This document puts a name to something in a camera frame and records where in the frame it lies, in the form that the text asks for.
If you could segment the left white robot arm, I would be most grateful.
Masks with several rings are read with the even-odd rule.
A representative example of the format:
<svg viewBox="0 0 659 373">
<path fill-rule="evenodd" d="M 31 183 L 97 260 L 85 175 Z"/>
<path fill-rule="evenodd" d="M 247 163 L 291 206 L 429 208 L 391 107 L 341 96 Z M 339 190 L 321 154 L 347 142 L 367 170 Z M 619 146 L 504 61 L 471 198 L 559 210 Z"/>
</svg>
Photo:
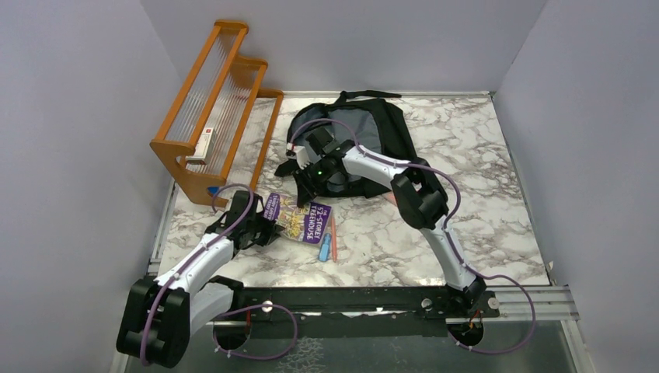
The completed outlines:
<svg viewBox="0 0 659 373">
<path fill-rule="evenodd" d="M 159 277 L 135 281 L 127 296 L 116 349 L 145 366 L 175 367 L 190 338 L 217 314 L 234 319 L 244 309 L 238 285 L 211 283 L 211 276 L 242 249 L 272 242 L 277 229 L 258 212 L 261 197 L 233 185 L 230 208 L 207 227 L 197 246 Z"/>
</svg>

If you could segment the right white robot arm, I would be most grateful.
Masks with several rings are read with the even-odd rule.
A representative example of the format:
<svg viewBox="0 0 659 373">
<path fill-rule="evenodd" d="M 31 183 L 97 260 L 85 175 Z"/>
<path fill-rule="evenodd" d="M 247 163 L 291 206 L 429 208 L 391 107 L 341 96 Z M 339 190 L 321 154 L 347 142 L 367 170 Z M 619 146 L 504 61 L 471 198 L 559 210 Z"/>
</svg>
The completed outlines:
<svg viewBox="0 0 659 373">
<path fill-rule="evenodd" d="M 318 128 L 305 138 L 319 157 L 294 171 L 297 205 L 311 202 L 326 189 L 337 173 L 359 176 L 393 192 L 400 216 L 419 230 L 437 257 L 448 288 L 449 308 L 467 316 L 479 307 L 485 280 L 469 266 L 449 219 L 448 195 L 440 184 L 439 171 L 423 159 L 403 161 L 361 147 L 355 140 L 339 143 L 326 129 Z"/>
</svg>

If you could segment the black backpack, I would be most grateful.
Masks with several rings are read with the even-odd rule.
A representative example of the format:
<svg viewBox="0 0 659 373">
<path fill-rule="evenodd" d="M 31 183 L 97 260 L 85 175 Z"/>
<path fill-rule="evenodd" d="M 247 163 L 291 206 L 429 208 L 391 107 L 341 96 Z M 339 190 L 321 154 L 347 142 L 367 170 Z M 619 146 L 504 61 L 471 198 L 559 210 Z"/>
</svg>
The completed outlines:
<svg viewBox="0 0 659 373">
<path fill-rule="evenodd" d="M 311 149 L 306 141 L 308 134 L 320 127 L 327 130 L 334 138 L 342 143 L 353 140 L 350 132 L 340 124 L 327 121 L 338 120 L 346 124 L 356 136 L 358 143 L 369 151 L 403 161 L 417 161 L 417 156 L 410 131 L 406 125 L 403 111 L 386 98 L 400 98 L 401 95 L 375 91 L 342 91 L 339 98 L 333 103 L 313 103 L 304 107 L 291 120 L 288 128 L 287 145 L 305 147 L 309 160 L 317 162 L 319 156 Z M 309 121 L 316 122 L 307 126 L 304 131 L 292 141 L 298 129 Z M 296 154 L 293 150 L 286 151 L 287 160 L 281 163 L 275 176 L 292 176 L 299 169 Z M 363 177 L 335 173 L 320 187 L 319 197 L 377 197 L 388 193 L 390 189 Z"/>
</svg>

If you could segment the purple treehouse book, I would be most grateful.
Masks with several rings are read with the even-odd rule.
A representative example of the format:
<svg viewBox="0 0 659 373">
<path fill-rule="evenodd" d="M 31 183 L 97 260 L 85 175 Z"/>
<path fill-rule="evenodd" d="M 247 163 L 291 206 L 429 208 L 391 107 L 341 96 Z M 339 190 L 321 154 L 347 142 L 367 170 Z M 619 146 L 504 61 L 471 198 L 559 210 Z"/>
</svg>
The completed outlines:
<svg viewBox="0 0 659 373">
<path fill-rule="evenodd" d="M 331 206 L 309 202 L 297 206 L 297 198 L 270 193 L 264 204 L 264 217 L 282 227 L 283 237 L 306 245 L 320 246 L 330 229 Z"/>
</svg>

